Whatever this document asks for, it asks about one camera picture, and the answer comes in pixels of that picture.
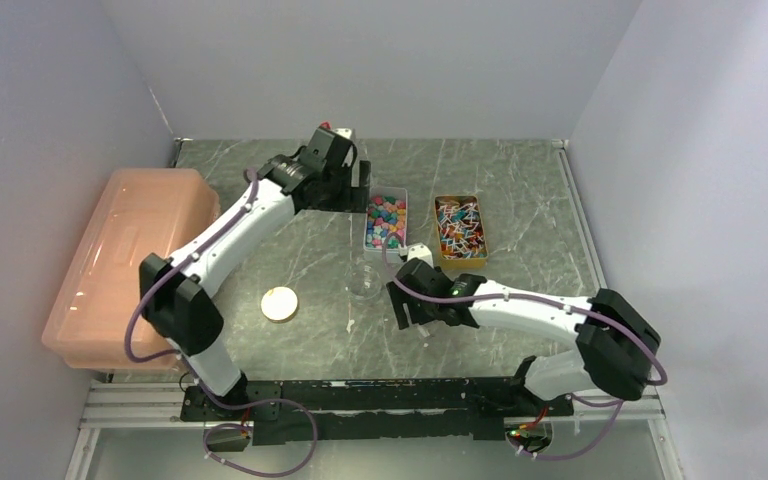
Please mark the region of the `white tin of pastel candies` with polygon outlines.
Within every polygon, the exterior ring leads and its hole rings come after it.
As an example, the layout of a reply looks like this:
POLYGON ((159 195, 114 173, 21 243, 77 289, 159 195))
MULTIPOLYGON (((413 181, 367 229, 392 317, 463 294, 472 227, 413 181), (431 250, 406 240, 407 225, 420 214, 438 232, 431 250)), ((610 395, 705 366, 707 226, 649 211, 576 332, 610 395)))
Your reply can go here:
POLYGON ((364 254, 380 261, 385 247, 387 261, 400 263, 398 240, 407 240, 407 227, 408 191, 400 187, 372 187, 362 230, 364 254))

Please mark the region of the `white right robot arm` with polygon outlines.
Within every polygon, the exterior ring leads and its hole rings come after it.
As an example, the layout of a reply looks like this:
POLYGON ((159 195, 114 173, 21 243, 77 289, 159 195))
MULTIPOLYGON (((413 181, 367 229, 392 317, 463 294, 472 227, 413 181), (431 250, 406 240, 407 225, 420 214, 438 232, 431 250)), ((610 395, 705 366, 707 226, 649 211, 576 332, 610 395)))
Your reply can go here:
POLYGON ((495 328, 535 334, 566 346, 526 359, 515 374, 511 401, 534 415, 550 400, 599 389, 637 401, 666 373, 656 358, 661 337, 618 292, 591 297, 553 296, 515 289, 481 275, 454 279, 424 260, 407 261, 386 285, 400 328, 443 322, 451 327, 495 328))

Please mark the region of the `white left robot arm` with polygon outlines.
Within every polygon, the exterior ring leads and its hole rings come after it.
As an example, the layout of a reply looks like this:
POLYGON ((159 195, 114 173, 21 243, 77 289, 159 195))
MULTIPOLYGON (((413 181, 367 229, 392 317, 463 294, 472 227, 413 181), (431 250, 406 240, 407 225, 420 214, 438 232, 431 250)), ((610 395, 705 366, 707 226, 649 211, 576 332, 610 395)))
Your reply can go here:
POLYGON ((151 253, 138 267, 140 300, 128 322, 124 348, 134 363, 132 336, 145 320, 169 344, 208 394, 208 407, 224 420, 247 406, 248 379, 235 365, 222 334, 224 319, 213 297, 229 274, 268 236, 301 211, 363 213, 371 164, 359 157, 349 128, 319 125, 290 155, 276 155, 249 168, 249 185, 232 206, 195 239, 170 254, 151 253))

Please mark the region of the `clear plastic cup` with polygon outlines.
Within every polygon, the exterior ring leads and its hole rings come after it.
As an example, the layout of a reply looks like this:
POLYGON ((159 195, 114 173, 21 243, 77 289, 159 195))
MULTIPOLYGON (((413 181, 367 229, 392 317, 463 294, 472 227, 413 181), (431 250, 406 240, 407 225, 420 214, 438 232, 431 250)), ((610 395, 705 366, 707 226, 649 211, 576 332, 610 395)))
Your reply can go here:
POLYGON ((347 271, 345 291, 353 303, 375 301, 380 296, 382 286, 378 269, 368 263, 353 264, 347 271))

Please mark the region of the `gold tin of lollipops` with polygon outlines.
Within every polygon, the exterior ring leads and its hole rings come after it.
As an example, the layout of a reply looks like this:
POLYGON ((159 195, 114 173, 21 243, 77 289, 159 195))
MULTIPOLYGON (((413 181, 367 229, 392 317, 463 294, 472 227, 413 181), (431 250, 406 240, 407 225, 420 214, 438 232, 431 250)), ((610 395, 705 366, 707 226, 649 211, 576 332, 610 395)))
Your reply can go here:
POLYGON ((441 195, 433 202, 440 265, 444 269, 480 269, 487 264, 483 216, 475 195, 441 195))

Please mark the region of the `gold round lid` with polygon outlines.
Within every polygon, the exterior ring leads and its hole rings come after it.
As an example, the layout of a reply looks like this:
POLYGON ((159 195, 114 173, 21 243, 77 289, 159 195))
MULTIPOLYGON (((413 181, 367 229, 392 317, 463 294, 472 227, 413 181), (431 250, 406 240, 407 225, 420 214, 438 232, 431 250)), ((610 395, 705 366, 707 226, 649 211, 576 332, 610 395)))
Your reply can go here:
POLYGON ((286 323, 293 319, 299 308, 298 295, 286 286, 274 287, 261 298, 262 315, 272 323, 286 323))

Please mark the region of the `orange translucent storage box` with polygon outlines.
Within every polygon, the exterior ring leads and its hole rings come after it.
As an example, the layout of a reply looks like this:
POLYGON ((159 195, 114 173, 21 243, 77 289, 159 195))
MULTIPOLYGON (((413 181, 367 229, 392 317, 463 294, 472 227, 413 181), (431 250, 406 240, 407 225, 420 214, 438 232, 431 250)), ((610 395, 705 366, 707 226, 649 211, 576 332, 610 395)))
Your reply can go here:
POLYGON ((220 214, 218 194, 193 169, 115 171, 94 209, 42 333, 69 367, 113 373, 177 368, 165 356, 134 363, 126 327, 140 301, 138 268, 194 240, 220 214))

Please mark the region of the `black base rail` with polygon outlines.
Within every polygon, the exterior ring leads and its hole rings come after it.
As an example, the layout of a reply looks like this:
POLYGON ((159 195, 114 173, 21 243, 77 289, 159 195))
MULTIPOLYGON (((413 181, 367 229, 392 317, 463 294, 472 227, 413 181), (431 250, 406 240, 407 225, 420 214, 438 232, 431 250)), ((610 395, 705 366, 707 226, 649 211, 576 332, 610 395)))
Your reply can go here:
POLYGON ((562 396, 529 397, 507 377, 252 381, 249 411, 224 410, 197 386, 180 419, 202 425, 246 420, 256 446, 288 442, 460 436, 499 440, 507 428, 569 417, 562 396))

